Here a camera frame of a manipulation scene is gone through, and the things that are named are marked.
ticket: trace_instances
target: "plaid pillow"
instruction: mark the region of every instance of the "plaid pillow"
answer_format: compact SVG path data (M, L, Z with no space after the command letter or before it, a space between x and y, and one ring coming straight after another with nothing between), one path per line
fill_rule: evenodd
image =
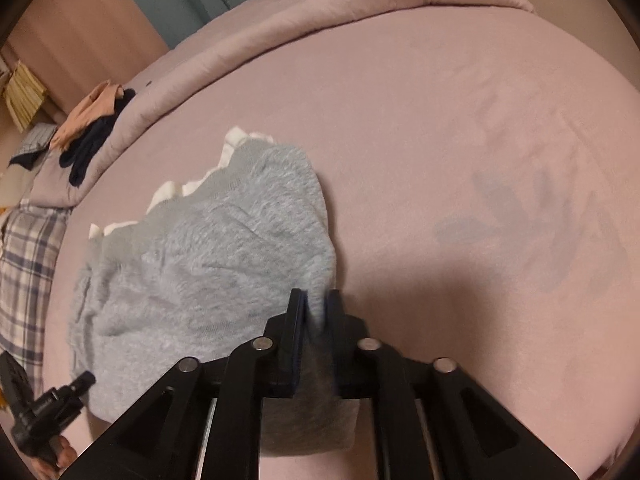
M37 123L20 143L9 164L20 164L26 170L32 170L41 153L49 149L51 137L56 133L56 124Z
M42 391L49 293L69 213L20 206L1 233L0 351L9 351L24 367L36 395Z

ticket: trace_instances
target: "pink curtain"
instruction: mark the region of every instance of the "pink curtain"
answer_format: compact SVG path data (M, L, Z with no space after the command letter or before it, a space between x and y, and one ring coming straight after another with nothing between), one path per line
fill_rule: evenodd
M1 53L9 66L24 62L69 113L100 81L126 83L167 51L133 0L34 0Z

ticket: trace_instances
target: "pink bed sheet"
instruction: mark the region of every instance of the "pink bed sheet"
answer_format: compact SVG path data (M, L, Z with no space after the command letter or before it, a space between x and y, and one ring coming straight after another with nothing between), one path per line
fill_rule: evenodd
M348 310L376 336L459 361L582 479L626 438L640 415L640 94L513 7L327 28L153 123L70 218L46 386L70 379L63 334L89 225L140 218L164 181L201 177L236 124L308 153ZM374 478L361 422L350 452L263 459L260 477ZM68 437L87 446L87 420Z

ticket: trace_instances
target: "plaid shirt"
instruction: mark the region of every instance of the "plaid shirt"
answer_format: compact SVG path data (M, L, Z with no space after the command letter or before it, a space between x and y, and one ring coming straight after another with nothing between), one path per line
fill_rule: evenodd
M70 211L21 205L0 230L0 351L42 391L44 325L58 251Z

